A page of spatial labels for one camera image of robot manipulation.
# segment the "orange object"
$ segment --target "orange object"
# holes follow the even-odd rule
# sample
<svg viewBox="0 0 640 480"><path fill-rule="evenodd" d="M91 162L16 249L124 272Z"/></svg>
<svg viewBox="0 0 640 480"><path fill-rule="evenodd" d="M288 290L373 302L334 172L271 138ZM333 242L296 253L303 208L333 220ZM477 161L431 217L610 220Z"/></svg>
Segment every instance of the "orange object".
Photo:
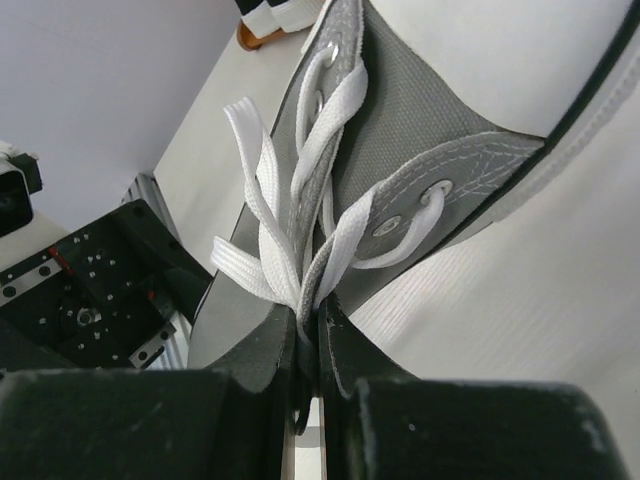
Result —
<svg viewBox="0 0 640 480"><path fill-rule="evenodd" d="M236 37L238 39L238 43L242 48L244 48L248 52L253 52L255 50L258 50L265 43L273 42L274 40L284 37L286 34L287 33L284 30L279 28L278 30L276 30L273 33L270 33L266 37L257 38L251 32L251 30L249 30L249 28L244 23L242 23L242 20L240 21L240 24L238 25L238 30L236 31Z"/></svg>

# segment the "white rubber sole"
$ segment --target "white rubber sole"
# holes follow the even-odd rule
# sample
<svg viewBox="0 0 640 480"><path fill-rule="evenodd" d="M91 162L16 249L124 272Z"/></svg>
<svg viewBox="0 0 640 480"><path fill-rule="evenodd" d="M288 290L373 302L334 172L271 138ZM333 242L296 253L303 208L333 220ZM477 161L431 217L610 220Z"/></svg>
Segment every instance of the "white rubber sole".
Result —
<svg viewBox="0 0 640 480"><path fill-rule="evenodd" d="M613 118L640 81L640 29L636 30L587 108L556 147L512 190L494 203L447 246L460 243L507 218L560 175Z"/></svg>

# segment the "white table surface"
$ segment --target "white table surface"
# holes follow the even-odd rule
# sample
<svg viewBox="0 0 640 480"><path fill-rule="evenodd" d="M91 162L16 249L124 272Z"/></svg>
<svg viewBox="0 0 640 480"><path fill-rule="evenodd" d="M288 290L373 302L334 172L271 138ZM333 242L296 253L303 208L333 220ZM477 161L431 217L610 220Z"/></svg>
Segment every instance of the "white table surface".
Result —
<svg viewBox="0 0 640 480"><path fill-rule="evenodd" d="M231 38L155 169L184 245L211 271L213 237L229 238L244 203L238 147L222 109L251 97L271 127L305 38L288 35L257 52Z"/></svg>
<svg viewBox="0 0 640 480"><path fill-rule="evenodd" d="M304 34L258 53L232 39L156 177L187 249L207 268L243 203L222 107L252 96L270 125ZM565 381L604 411L640 473L640 92L574 163L498 225L430 258L353 320L425 378ZM315 450L297 478L318 478Z"/></svg>
<svg viewBox="0 0 640 480"><path fill-rule="evenodd" d="M30 223L0 237L0 272L44 250L68 234L69 232L46 215L34 212Z"/></svg>

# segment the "white wall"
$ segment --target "white wall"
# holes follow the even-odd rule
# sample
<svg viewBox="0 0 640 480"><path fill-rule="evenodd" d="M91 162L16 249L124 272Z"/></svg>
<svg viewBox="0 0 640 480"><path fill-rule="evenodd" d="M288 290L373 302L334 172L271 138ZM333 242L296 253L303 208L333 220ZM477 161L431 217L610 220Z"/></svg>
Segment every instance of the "white wall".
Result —
<svg viewBox="0 0 640 480"><path fill-rule="evenodd" d="M76 229L115 207L238 16L232 0L2 0L0 139L40 155L36 208Z"/></svg>

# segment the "stitching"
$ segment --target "stitching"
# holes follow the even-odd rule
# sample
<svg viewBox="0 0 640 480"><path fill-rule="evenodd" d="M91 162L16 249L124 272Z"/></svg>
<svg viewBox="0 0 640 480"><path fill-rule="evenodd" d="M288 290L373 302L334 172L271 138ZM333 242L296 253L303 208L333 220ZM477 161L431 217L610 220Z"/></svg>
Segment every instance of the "stitching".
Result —
<svg viewBox="0 0 640 480"><path fill-rule="evenodd" d="M509 145L506 145L504 143L498 143L498 142L492 142L493 145L501 145L503 147L506 148L510 148ZM432 157L432 158L421 158L420 160L418 160L418 164L417 165L413 165L409 171L403 175L401 177L400 180L398 180L396 183L397 187L399 187L403 182L406 182L406 180L408 179L408 177L412 176L412 174L414 174L417 171L420 171L421 168L424 167L424 162L425 161L429 161L432 162L433 160L437 159L437 158L442 158L443 156L447 155L447 154L451 154L452 152L461 150L463 148L473 148L473 147L477 147L478 145L468 145L468 146L459 146L456 147L455 149L452 150L448 150L447 152L439 155L438 157ZM473 157L480 157L482 158L482 154L488 154L491 155L490 158L486 159L486 161L481 162L481 160L477 160L474 164L474 166L471 169L471 173L468 175L468 178L473 178L474 175L476 174L476 171L478 169L478 167L480 166L481 163L483 163L482 165L482 172L480 173L480 176L476 177L473 181L473 183L475 184L475 186L469 188L468 184L465 184L464 186L456 189L454 191L454 194L457 194L459 192L461 192L460 195L456 195L455 198L452 198L449 202L447 202L447 206L450 207L451 205L455 204L456 202L458 202L460 199L466 197L467 195L481 195L481 196L486 196L489 195L495 188L498 187L498 183L499 180L502 179L503 177L509 175L512 170L511 167L513 167L515 164L517 163L521 163L527 156L528 154L530 154L531 152L535 151L538 149L538 147L516 147L514 148L514 150L522 150L522 151L526 151L526 154L515 154L515 152L512 153L508 153L508 152L495 152L495 151L489 151L486 148L483 148L482 150L478 151L478 152L474 152L473 154L470 155L458 155L456 157L453 157L451 159L447 159L445 162L439 163L438 165L432 166L431 168L429 168L428 170L422 172L418 177L414 178L408 185L406 185L404 188L402 188L401 190L398 191L397 187L394 189L390 189L387 193L385 193L385 195L379 200L379 202L376 203L382 203L383 201L385 201L389 196L391 196L391 194L395 193L395 195L393 196L393 198L389 201L386 202L384 204L384 206L380 209L380 211L371 219L371 223L377 221L379 218L381 218L384 214L384 212L386 212L392 205L393 203L398 199L398 197L400 197L401 195L403 195L409 188L411 188L413 185L415 185L417 182L419 182L421 179L423 179L425 176L427 176L429 173L433 172L434 170L440 169L441 167L453 162L453 161L457 161L457 160L461 160L461 159L468 159L468 158L473 158ZM505 164L500 165L499 167L496 167L494 169L492 169L491 171L487 172L487 168L490 166L490 163L495 159L496 156L510 156L511 159L508 160ZM486 183L482 183L483 179L488 179ZM396 238L398 238L399 236L401 236L403 233L405 233L408 229L409 226L411 224L411 220L410 218L404 220L402 222L402 224L399 226L399 228L396 229L396 231L394 233L392 233L391 237L386 237L384 239L376 239L374 240L371 244L369 244L369 246L367 248L364 249L364 251L359 252L359 255L361 257L365 257L367 255L369 255L372 251L376 250L377 248L379 248L383 243L388 242L389 240L395 240Z"/></svg>
<svg viewBox="0 0 640 480"><path fill-rule="evenodd" d="M443 158L443 157L445 157L445 156L448 156L448 155L450 155L450 154L452 154L452 153L454 153L454 152L457 152L457 151L459 151L459 150L469 150L469 149L472 149L472 148L477 148L479 145L484 145L485 147L486 147L486 146L497 146L497 147L504 147L504 148L512 149L512 150L523 150L523 151L530 151L530 150L532 149L532 147L518 147L518 146L511 146L511 145L506 144L506 143L503 143L503 142L488 142L488 143L483 143L481 138L479 138L479 139L474 139L474 141L475 141L476 143L473 143L473 144L471 144L471 145L459 145L459 146L457 146L457 147L455 147L455 148L452 148L452 149L446 150L446 151L444 151L444 152L440 153L439 155L436 155L435 157L429 157L429 156L428 156L428 153L426 153L426 155L425 155L425 153L421 153L421 154L417 155L416 157L414 157L412 160L410 160L410 161L409 161L409 163L407 164L407 166L406 166L406 167L405 167L405 166L403 166L403 167L405 167L405 168L408 168L409 170L408 170L404 175L402 175L399 179L397 179L397 180L396 180L396 183L403 183L403 182L405 182L405 181L406 181L406 179L407 179L408 177L412 176L414 173L416 173L417 171L421 170L421 169L423 168L423 164L425 163L425 161L428 161L429 163L431 163L431 162L434 162L434 161L436 161L436 160L439 160L439 159L441 159L441 158ZM473 157L473 156L477 156L477 155L479 155L479 154L480 154L480 153L482 153L482 152L486 152L486 153L488 153L488 151L487 151L486 149L483 149L483 150L481 150L481 151L479 151L479 152L474 152L473 154L468 155L468 156L459 155L459 156L457 156L457 157L454 157L454 158L448 159L447 161L445 161L445 162L443 162L443 163L439 163L439 164L437 164L437 165L434 165L434 166L433 166L433 167L432 167L428 172L425 172L425 174L428 174L428 173L430 173L430 172L432 172L432 171L434 171L434 170L437 170L437 169L441 168L441 167L442 167L442 166L444 166L444 165L447 165L448 163L450 163L450 162L452 162L452 161L456 161L456 160L466 160L466 159L471 158L471 157ZM402 171L403 167L400 167L400 169L398 170L398 172L397 172L397 173L399 173L400 171ZM388 198L392 193L393 193L393 189L391 189L391 190L389 190L388 192L386 192L386 193L385 193L385 194L384 194L380 199L378 199L378 201L379 201L380 203L385 203L385 202L387 201L387 198Z"/></svg>

